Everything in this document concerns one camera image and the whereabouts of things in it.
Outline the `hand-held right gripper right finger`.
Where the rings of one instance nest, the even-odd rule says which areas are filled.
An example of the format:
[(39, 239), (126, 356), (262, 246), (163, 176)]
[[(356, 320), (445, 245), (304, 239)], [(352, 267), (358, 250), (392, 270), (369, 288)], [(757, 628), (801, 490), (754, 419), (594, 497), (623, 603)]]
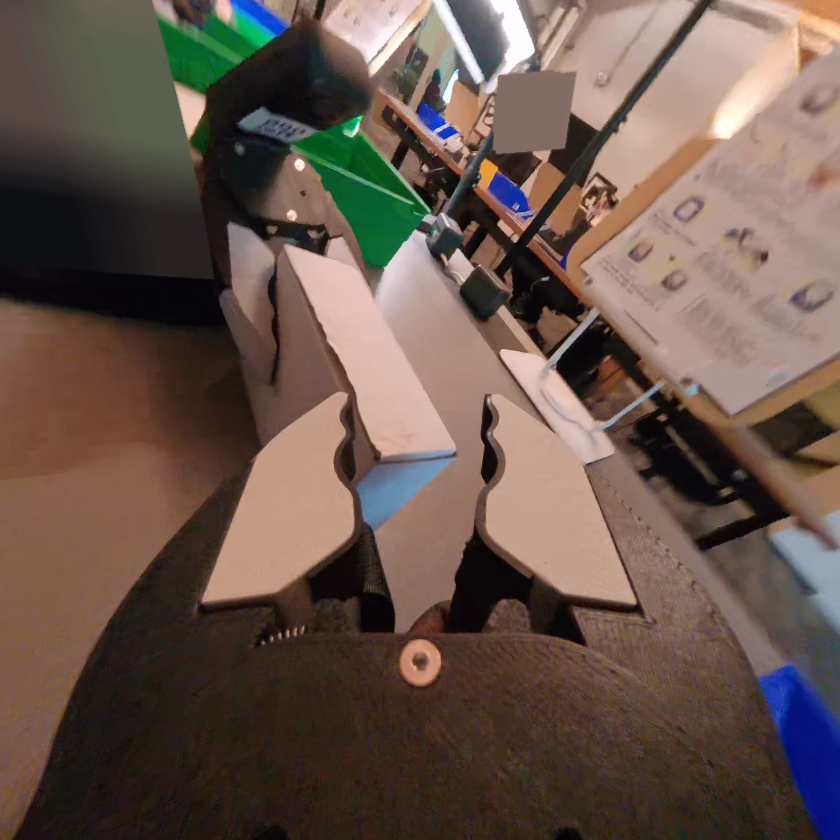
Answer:
[(480, 435), (476, 530), (488, 549), (567, 603), (635, 611), (633, 585), (572, 449), (500, 394), (484, 398)]

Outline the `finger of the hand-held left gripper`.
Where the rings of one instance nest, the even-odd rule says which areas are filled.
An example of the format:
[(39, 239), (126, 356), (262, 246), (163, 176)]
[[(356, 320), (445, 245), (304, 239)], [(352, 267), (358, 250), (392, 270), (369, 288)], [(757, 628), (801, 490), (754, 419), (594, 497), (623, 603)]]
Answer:
[(278, 356), (276, 310), (269, 294), (277, 258), (257, 234), (235, 223), (227, 224), (227, 248), (230, 284), (219, 303), (245, 368), (258, 383), (269, 385)]
[(333, 261), (354, 268), (360, 272), (363, 279), (368, 279), (368, 273), (365, 268), (364, 259), (361, 257), (357, 259), (357, 254), (351, 244), (348, 243), (344, 237), (331, 237), (326, 244), (324, 255)]

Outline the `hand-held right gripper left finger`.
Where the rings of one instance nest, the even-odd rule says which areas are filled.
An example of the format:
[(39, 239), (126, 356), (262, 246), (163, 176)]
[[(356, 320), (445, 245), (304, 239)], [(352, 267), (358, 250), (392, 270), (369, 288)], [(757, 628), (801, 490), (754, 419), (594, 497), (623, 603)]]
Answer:
[(351, 400), (336, 392), (262, 448), (227, 527), (201, 607), (264, 606), (281, 628), (314, 614), (310, 579), (359, 537)]

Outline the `white cardboard mailer box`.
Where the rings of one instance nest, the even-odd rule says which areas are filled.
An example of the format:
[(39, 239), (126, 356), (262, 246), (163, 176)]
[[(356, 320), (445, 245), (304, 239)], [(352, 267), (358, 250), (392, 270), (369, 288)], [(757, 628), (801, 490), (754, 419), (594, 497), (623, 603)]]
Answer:
[(455, 459), (455, 442), (361, 273), (295, 246), (274, 254), (274, 381), (258, 383), (240, 358), (259, 442), (347, 393), (354, 482), (363, 519), (377, 530)]

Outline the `wooden background desk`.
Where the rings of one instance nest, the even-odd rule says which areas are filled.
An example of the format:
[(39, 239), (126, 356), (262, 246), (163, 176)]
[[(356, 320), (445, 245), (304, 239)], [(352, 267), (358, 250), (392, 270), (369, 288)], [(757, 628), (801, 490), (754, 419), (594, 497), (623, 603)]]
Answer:
[[(466, 165), (458, 163), (452, 154), (445, 150), (444, 144), (431, 132), (419, 115), (390, 94), (378, 91), (375, 94), (374, 113), (381, 113), (382, 120), (389, 130), (398, 137), (399, 143), (392, 156), (392, 165), (398, 169), (405, 160), (408, 151), (413, 151), (421, 162), (433, 172), (444, 171), (445, 178), (459, 183), (466, 172)], [(512, 249), (527, 225), (508, 209), (485, 187), (476, 185), (469, 190), (469, 197), (461, 200), (469, 208), (477, 211), (481, 236), (478, 244), (492, 238), (503, 252)], [(556, 280), (568, 288), (570, 294), (579, 295), (571, 279), (561, 266), (561, 257), (540, 236), (535, 236), (528, 243), (530, 260), (538, 260), (544, 269)]]

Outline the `grey desk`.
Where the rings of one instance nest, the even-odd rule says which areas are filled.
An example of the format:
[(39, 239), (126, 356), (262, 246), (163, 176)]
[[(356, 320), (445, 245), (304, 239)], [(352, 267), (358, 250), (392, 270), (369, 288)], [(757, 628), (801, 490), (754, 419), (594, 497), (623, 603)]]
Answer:
[[(201, 598), (256, 458), (218, 330), (2, 298), (2, 838), (815, 838), (749, 658), (586, 468), (635, 611), (532, 599), (465, 478), (362, 526), (285, 636)], [(448, 631), (414, 636), (451, 601)]]

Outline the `grey pole clamp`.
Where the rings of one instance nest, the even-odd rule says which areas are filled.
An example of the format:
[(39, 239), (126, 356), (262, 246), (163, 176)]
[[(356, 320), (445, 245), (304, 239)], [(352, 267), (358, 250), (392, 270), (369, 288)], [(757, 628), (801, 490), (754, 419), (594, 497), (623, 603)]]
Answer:
[(450, 260), (463, 242), (463, 231), (446, 213), (427, 217), (430, 227), (426, 233), (426, 246), (432, 257), (441, 263)]

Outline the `dark pole clamp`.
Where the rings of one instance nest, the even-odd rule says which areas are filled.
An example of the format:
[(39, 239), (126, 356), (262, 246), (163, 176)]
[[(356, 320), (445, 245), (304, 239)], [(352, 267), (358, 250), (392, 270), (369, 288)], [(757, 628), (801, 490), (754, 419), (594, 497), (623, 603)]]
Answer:
[(460, 284), (459, 295), (478, 320), (487, 321), (508, 304), (511, 291), (493, 270), (477, 265)]

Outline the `grey metal pole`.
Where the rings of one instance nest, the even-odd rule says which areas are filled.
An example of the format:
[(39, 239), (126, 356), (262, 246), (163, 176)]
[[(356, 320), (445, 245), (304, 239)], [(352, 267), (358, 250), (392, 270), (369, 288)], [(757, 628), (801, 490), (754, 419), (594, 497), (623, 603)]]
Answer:
[(440, 216), (454, 218), (454, 213), (466, 197), (480, 182), (480, 166), (492, 149), (495, 130), (491, 130), (482, 141), (478, 150), (470, 157), (467, 167), (460, 176), (456, 188), (439, 212)]

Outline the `small blue bin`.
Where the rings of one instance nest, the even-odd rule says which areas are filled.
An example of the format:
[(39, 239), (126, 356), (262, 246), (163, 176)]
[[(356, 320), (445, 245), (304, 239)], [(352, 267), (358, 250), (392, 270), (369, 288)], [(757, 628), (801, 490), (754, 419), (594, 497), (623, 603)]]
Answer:
[(433, 110), (425, 101), (419, 103), (416, 114), (423, 126), (441, 142), (459, 135), (456, 127), (447, 122), (441, 113)]
[(523, 190), (501, 171), (497, 171), (488, 186), (488, 192), (510, 213), (515, 215), (530, 214), (528, 197)]

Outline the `blue plastic bin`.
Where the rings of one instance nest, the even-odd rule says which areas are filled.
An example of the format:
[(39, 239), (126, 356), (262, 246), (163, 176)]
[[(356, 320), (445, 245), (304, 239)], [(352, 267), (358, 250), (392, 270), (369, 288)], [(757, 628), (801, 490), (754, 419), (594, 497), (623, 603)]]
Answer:
[(822, 839), (838, 839), (837, 720), (793, 665), (763, 675), (759, 683), (816, 831)]
[(235, 12), (249, 16), (258, 26), (273, 35), (280, 35), (288, 28), (286, 22), (281, 20), (260, 2), (231, 1), (230, 3)]

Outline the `brown cardboard panel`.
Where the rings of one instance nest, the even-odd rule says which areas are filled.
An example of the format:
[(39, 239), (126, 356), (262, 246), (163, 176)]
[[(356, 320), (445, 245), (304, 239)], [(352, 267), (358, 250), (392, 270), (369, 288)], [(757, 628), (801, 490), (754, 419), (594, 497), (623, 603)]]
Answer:
[[(564, 174), (551, 163), (543, 162), (535, 172), (530, 191), (528, 192), (529, 210), (537, 213), (549, 200), (554, 191), (560, 186)], [(574, 222), (574, 217), (581, 205), (582, 188), (573, 184), (563, 200), (555, 207), (552, 214), (543, 224), (556, 235), (564, 235)]]

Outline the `ceiling light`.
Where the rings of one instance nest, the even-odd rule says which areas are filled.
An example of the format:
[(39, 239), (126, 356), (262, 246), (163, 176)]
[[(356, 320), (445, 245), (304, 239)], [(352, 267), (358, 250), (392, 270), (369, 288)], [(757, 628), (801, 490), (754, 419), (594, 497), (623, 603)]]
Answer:
[(533, 55), (527, 16), (516, 1), (434, 1), (460, 65), (477, 86)]

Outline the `black tripod pole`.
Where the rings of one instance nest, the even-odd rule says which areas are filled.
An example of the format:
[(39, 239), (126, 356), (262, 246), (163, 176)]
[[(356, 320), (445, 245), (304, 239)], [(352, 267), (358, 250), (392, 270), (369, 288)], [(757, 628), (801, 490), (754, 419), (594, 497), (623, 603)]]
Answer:
[(712, 1), (697, 1), (694, 3), (693, 8), (684, 21), (677, 27), (672, 36), (664, 44), (663, 48), (650, 62), (645, 72), (626, 94), (624, 100), (622, 100), (620, 105), (612, 113), (609, 120), (605, 122), (602, 129), (600, 129), (599, 132), (595, 134), (591, 141), (584, 147), (581, 154), (573, 162), (570, 172), (565, 175), (562, 182), (558, 184), (556, 189), (533, 216), (529, 225), (518, 236), (518, 240), (507, 247), (504, 257), (497, 265), (497, 273), (499, 277), (504, 277), (509, 269), (512, 268), (516, 260), (521, 257), (526, 250), (528, 250), (531, 242), (538, 235), (543, 224), (550, 218), (554, 210), (562, 203), (571, 188), (573, 186), (577, 186), (578, 181), (582, 178), (582, 176), (588, 173), (607, 141), (609, 141), (609, 139), (611, 139), (612, 136), (621, 129), (639, 99), (651, 86), (662, 69), (667, 66), (670, 59), (685, 41), (691, 30), (697, 25), (703, 14), (712, 5)]

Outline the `printed instruction sheet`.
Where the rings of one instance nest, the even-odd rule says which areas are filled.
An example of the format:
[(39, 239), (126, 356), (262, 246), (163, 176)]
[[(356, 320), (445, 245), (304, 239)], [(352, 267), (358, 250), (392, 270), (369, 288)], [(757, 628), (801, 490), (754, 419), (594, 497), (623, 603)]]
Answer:
[(838, 246), (836, 47), (581, 267), (670, 380), (733, 416), (838, 357)]

